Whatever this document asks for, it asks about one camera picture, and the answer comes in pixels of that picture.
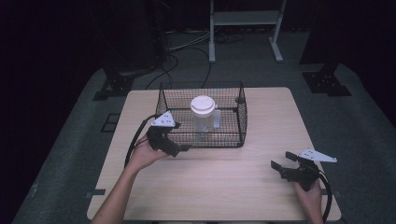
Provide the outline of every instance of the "jar lid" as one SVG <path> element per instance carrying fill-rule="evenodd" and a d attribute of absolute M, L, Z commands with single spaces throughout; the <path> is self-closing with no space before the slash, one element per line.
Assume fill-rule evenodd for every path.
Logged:
<path fill-rule="evenodd" d="M 215 101 L 206 95 L 200 95 L 192 99 L 191 111 L 199 118 L 207 118 L 212 115 L 215 110 Z"/>

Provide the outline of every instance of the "wire mesh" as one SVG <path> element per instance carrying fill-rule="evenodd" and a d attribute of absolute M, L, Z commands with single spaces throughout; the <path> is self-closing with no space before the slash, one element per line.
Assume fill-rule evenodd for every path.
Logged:
<path fill-rule="evenodd" d="M 220 110 L 220 126 L 209 132 L 194 128 L 191 101 L 199 95 L 211 97 Z M 176 122 L 168 138 L 178 145 L 192 147 L 241 147 L 245 143 L 248 109 L 242 82 L 162 83 L 156 114 L 170 110 Z"/>

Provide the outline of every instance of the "floor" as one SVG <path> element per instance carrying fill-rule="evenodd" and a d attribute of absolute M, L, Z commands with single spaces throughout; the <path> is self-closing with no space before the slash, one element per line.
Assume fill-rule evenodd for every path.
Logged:
<path fill-rule="evenodd" d="M 396 219 L 396 129 L 361 85 L 359 77 L 339 65 L 335 75 L 351 96 L 312 93 L 302 72 L 321 64 L 299 65 L 308 32 L 281 32 L 284 57 L 277 63 L 268 43 L 271 33 L 230 35 L 242 39 L 216 45 L 216 62 L 208 63 L 207 40 L 172 53 L 156 71 L 134 80 L 133 90 L 159 88 L 168 81 L 241 80 L 245 87 L 287 87 L 291 90 L 316 150 L 338 159 L 322 163 L 347 223 L 391 223 Z M 197 35 L 171 34 L 179 46 Z M 86 212 L 101 172 L 112 132 L 103 132 L 109 114 L 119 114 L 125 97 L 94 101 L 106 81 L 104 71 L 91 80 L 65 123 L 32 190 L 13 223 L 89 223 Z"/>

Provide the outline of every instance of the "wooden tabletop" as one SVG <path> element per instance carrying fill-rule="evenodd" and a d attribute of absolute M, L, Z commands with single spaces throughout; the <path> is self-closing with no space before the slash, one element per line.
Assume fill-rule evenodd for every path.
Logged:
<path fill-rule="evenodd" d="M 304 220 L 294 189 L 271 161 L 295 168 L 285 158 L 313 147 L 291 92 L 287 88 L 244 88 L 247 137 L 238 148 L 191 148 L 176 158 L 156 161 L 142 170 L 124 219 L 162 221 L 297 221 Z M 120 115 L 87 212 L 92 219 L 115 185 L 126 152 L 143 119 L 155 113 L 158 91 L 131 91 Z M 322 210 L 327 196 L 323 196 Z M 341 212 L 332 200 L 328 220 Z"/>

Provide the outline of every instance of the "white metal stand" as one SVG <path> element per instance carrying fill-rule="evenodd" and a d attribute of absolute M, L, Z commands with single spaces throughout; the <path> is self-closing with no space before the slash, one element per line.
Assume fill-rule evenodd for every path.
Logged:
<path fill-rule="evenodd" d="M 283 19 L 287 0 L 282 0 L 280 10 L 270 11 L 225 11 L 215 12 L 214 0 L 210 1 L 210 39 L 209 39 L 209 61 L 216 61 L 215 55 L 215 26 L 216 25 L 262 25 L 274 24 L 274 36 L 269 38 L 271 48 L 278 63 L 283 62 L 282 55 L 277 47 L 277 37 Z"/>

